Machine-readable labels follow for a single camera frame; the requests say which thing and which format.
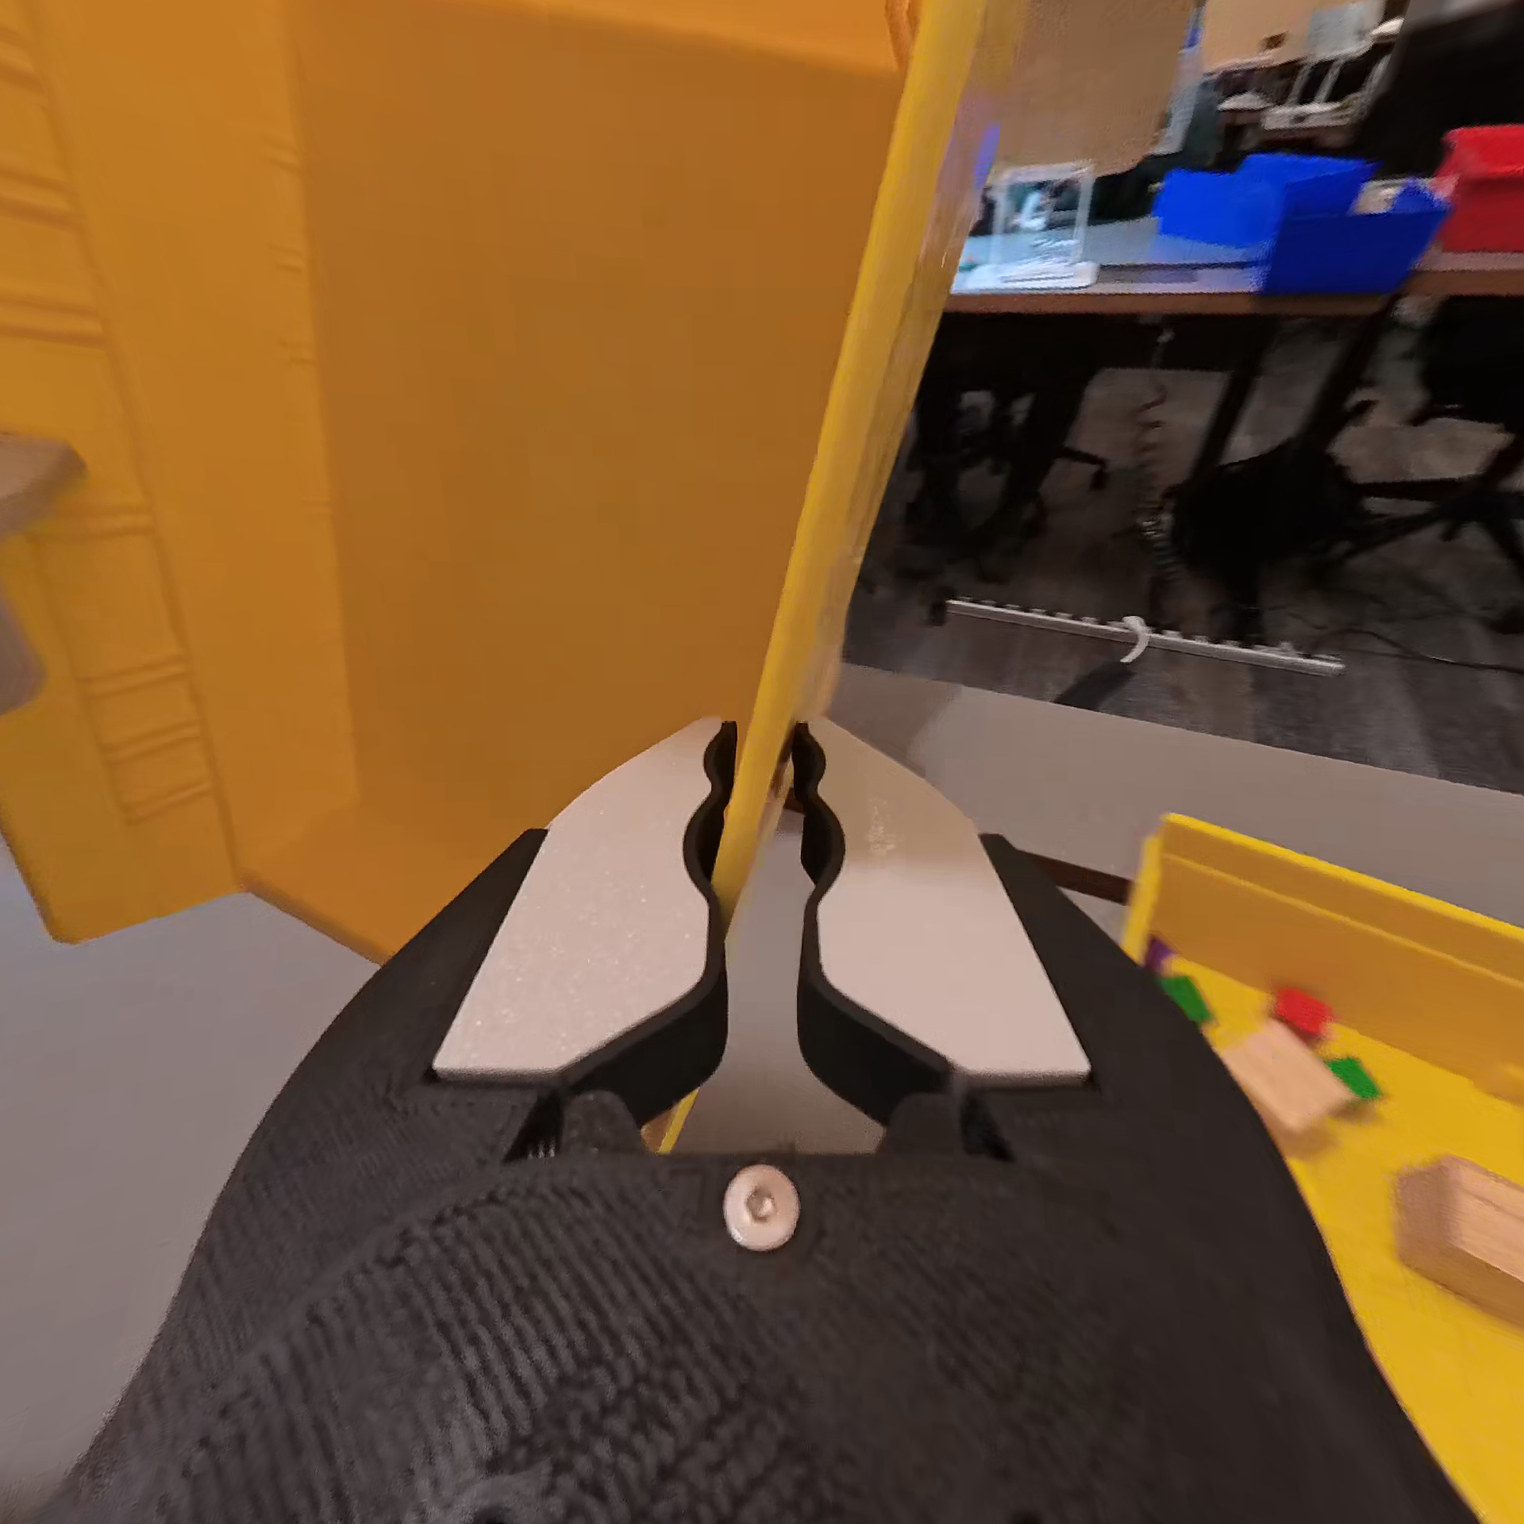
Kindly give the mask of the clear acrylic stand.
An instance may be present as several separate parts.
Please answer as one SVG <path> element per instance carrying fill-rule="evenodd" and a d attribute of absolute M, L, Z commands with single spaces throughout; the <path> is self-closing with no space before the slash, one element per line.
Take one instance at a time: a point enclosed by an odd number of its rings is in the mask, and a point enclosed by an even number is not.
<path fill-rule="evenodd" d="M 965 240 L 955 296 L 1079 293 L 1099 275 L 1087 258 L 1093 163 L 992 169 Z"/>

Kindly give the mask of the black office chair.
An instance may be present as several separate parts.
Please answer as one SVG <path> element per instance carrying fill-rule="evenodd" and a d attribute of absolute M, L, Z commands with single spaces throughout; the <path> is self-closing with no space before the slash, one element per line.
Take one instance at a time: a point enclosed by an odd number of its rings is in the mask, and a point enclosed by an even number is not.
<path fill-rule="evenodd" d="M 1234 641 L 1263 635 L 1261 585 L 1273 567 L 1305 561 L 1329 571 L 1429 529 L 1443 542 L 1478 529 L 1514 577 L 1522 575 L 1520 492 L 1507 486 L 1520 469 L 1520 399 L 1499 416 L 1427 403 L 1408 420 L 1412 428 L 1458 418 L 1503 430 L 1505 443 L 1474 476 L 1358 482 L 1333 447 L 1375 405 L 1373 397 L 1356 399 L 1319 426 L 1218 467 L 1176 496 L 1170 548 L 1226 594 Z"/>

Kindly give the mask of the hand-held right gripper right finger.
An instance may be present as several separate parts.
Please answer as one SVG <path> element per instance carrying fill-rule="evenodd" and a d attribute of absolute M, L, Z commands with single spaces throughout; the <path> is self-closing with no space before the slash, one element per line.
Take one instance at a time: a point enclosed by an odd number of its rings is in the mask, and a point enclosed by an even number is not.
<path fill-rule="evenodd" d="M 973 821 L 834 722 L 793 734 L 803 811 L 797 1039 L 886 1126 L 915 1095 L 1073 1089 L 1093 1066 Z"/>

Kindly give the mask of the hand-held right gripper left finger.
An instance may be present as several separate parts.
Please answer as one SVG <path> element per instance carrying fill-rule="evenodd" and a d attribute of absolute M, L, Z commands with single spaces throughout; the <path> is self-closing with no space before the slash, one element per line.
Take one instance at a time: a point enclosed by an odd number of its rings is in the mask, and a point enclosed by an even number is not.
<path fill-rule="evenodd" d="M 727 987 L 712 873 L 731 726 L 704 718 L 574 797 L 433 1058 L 439 1082 L 617 1095 L 648 1126 L 714 1076 Z"/>

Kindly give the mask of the pile of coloured wooden cubes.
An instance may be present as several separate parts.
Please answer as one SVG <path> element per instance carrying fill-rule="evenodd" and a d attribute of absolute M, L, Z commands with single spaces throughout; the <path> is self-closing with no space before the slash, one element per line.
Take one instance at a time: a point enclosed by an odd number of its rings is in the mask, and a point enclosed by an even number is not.
<path fill-rule="evenodd" d="M 1335 1022 L 1302 991 L 1234 987 L 1151 939 L 1145 966 L 1290 1161 L 1377 1331 L 1520 1329 L 1520 1074 L 1489 1089 Z"/>

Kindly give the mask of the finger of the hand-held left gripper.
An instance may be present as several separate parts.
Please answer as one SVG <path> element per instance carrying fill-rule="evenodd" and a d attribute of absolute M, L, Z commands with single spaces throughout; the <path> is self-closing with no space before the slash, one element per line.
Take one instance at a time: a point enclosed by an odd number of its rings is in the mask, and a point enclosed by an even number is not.
<path fill-rule="evenodd" d="M 2 548 L 35 525 L 85 474 L 81 457 L 62 441 L 2 436 Z M 2 594 L 2 714 L 25 706 L 43 687 L 45 666 Z"/>

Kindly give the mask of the yellow plastic box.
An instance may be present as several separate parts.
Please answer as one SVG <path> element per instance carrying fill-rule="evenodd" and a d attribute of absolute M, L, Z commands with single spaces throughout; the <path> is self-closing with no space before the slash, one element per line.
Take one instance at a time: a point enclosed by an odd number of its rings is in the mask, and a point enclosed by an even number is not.
<path fill-rule="evenodd" d="M 696 732 L 623 1041 L 716 1070 L 1033 4 L 4 4 L 4 842 L 85 942 L 236 888 L 393 956 Z"/>
<path fill-rule="evenodd" d="M 1520 1325 L 1400 1265 L 1402 1171 L 1460 1157 L 1520 1184 L 1520 929 L 1170 815 L 1141 850 L 1124 948 L 1193 979 L 1217 1049 L 1298 989 L 1331 1010 L 1331 1058 L 1379 1097 L 1286 1147 L 1362 1331 L 1480 1521 L 1522 1519 Z"/>

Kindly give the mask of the blue plastic bin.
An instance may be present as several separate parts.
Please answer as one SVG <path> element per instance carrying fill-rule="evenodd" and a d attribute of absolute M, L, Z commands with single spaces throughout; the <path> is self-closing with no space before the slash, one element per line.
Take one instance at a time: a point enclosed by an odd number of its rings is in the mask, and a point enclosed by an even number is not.
<path fill-rule="evenodd" d="M 1362 213 L 1286 213 L 1255 275 L 1263 296 L 1387 296 L 1414 273 L 1451 217 L 1423 182 Z"/>
<path fill-rule="evenodd" d="M 1284 221 L 1344 217 L 1377 165 L 1329 155 L 1247 155 L 1234 171 L 1172 169 L 1153 202 L 1160 235 L 1267 250 Z"/>

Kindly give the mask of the brown cardboard sheet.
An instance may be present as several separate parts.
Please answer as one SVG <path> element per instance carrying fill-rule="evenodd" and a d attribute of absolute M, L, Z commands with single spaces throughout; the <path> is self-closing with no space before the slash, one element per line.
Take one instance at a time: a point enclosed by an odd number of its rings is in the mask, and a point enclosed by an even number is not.
<path fill-rule="evenodd" d="M 1002 97 L 996 165 L 1129 171 L 1160 140 L 1195 4 L 1033 2 Z"/>

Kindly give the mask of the red plastic bin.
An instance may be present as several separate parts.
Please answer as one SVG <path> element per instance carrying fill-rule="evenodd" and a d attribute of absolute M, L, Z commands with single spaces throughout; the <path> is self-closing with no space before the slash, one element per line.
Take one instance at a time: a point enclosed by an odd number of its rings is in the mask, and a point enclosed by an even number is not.
<path fill-rule="evenodd" d="M 1445 134 L 1431 190 L 1449 207 L 1437 235 L 1447 256 L 1522 252 L 1522 124 L 1462 126 Z"/>

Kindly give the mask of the wood-edged table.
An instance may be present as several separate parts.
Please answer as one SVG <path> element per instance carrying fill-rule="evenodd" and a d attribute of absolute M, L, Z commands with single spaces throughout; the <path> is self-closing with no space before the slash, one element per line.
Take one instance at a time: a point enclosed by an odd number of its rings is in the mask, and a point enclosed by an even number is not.
<path fill-rule="evenodd" d="M 1383 329 L 1400 296 L 1396 294 L 1273 294 L 1253 289 L 1244 267 L 1232 265 L 1143 265 L 1104 267 L 1100 279 L 1073 293 L 955 293 L 948 316 L 1012 316 L 1077 320 L 1188 320 L 1226 322 L 1244 329 L 1242 347 L 1232 354 L 1228 383 L 1195 453 L 1182 490 L 1193 492 L 1224 461 L 1226 449 L 1247 407 L 1253 383 L 1263 372 L 1269 345 L 1282 320 L 1340 320 L 1350 335 L 1321 389 L 1309 397 L 1298 440 L 1307 449 L 1325 449 L 1346 399 L 1362 385 L 1377 353 Z"/>

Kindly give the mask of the silver power strip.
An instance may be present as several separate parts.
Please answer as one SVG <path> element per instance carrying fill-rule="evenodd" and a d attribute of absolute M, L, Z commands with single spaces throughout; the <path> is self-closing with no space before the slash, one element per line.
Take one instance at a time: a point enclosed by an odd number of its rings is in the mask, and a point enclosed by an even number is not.
<path fill-rule="evenodd" d="M 1263 645 L 1191 637 L 1182 631 L 1153 627 L 1139 616 L 1099 619 L 1093 616 L 1068 616 L 998 600 L 936 600 L 930 606 L 930 621 L 946 625 L 950 619 L 998 623 L 1066 639 L 1091 639 L 1116 645 L 1126 650 L 1122 658 L 1126 666 L 1133 666 L 1149 652 L 1168 652 L 1172 656 L 1217 660 L 1307 677 L 1342 677 L 1346 672 L 1342 658 L 1304 652 L 1288 643 Z"/>

